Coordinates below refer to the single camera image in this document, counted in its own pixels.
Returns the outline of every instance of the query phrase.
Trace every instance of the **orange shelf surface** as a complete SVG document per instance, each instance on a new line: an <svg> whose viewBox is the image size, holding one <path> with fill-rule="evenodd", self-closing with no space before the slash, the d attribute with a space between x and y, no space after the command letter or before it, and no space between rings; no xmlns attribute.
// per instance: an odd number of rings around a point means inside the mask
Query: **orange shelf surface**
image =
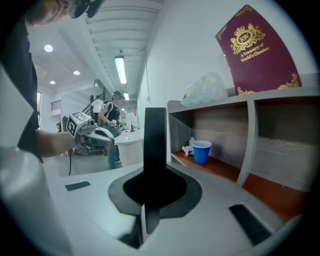
<svg viewBox="0 0 320 256"><path fill-rule="evenodd" d="M174 152L172 156L189 168L223 177L233 183L237 182L240 173L240 169L211 156L206 165L196 164L194 156L186 156L183 151ZM304 212L307 197L305 192L282 186L252 173L247 177L243 188L269 206L284 222Z"/></svg>

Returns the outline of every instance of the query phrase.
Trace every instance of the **red book cover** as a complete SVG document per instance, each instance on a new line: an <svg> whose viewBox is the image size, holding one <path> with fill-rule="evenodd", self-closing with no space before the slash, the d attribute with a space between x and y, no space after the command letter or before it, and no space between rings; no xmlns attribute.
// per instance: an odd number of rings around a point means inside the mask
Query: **red book cover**
<svg viewBox="0 0 320 256"><path fill-rule="evenodd" d="M215 36L237 95L301 86L296 65L277 32L245 5Z"/></svg>

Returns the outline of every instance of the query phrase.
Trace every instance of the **jeans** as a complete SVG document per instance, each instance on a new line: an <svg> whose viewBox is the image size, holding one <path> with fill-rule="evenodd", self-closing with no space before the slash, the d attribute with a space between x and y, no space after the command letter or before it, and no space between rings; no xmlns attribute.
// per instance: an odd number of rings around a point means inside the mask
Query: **jeans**
<svg viewBox="0 0 320 256"><path fill-rule="evenodd" d="M98 115L99 113L93 113L93 119L96 123L98 123L98 120L99 120Z"/></svg>
<svg viewBox="0 0 320 256"><path fill-rule="evenodd" d="M107 124L103 125L102 127L108 129L114 138L118 137L121 134L119 129L114 127L109 127ZM119 148L117 145L112 145L108 150L109 170L116 169L116 161L119 161L119 160L120 160Z"/></svg>

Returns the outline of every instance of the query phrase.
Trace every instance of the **white tissue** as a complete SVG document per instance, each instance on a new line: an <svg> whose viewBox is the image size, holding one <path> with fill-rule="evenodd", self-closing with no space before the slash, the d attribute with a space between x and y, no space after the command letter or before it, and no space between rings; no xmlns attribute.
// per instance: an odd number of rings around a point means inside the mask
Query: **white tissue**
<svg viewBox="0 0 320 256"><path fill-rule="evenodd" d="M189 145L182 146L182 150L184 151L186 157L189 155L189 152L190 152L190 155L194 154L194 146L192 146L192 143L194 141L195 141L195 138L191 137L190 140L189 140Z"/></svg>

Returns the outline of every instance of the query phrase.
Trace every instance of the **window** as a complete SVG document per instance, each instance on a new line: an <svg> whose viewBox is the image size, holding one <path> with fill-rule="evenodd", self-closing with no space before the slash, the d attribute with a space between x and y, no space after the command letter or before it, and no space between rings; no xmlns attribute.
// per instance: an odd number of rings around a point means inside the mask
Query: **window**
<svg viewBox="0 0 320 256"><path fill-rule="evenodd" d="M36 111L37 111L37 115L38 115L39 129L41 129L40 105L41 105L41 92L37 92L36 93Z"/></svg>

